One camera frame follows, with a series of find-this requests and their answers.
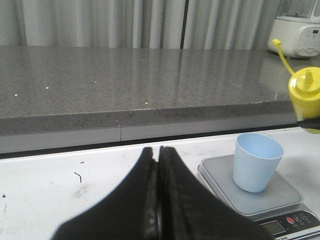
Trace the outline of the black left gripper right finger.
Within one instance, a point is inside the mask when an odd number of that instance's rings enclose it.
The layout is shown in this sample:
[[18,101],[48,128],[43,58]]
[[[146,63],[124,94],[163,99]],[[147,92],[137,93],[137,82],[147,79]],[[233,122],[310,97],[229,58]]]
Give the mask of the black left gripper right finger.
[[207,190],[173,147],[159,150],[157,183],[163,240],[273,239],[263,227]]

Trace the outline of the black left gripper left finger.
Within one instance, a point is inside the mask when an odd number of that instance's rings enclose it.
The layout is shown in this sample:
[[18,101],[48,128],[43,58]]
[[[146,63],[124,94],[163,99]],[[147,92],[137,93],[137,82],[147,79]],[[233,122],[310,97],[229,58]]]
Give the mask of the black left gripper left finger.
[[54,240],[157,240],[158,164],[145,147],[122,182],[96,205],[60,225]]

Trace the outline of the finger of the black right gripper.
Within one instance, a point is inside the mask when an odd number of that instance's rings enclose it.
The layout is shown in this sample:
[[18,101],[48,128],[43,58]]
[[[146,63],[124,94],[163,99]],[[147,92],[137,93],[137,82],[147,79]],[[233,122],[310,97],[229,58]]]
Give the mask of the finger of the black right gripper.
[[297,126],[303,129],[320,130],[320,118],[315,117],[299,120]]

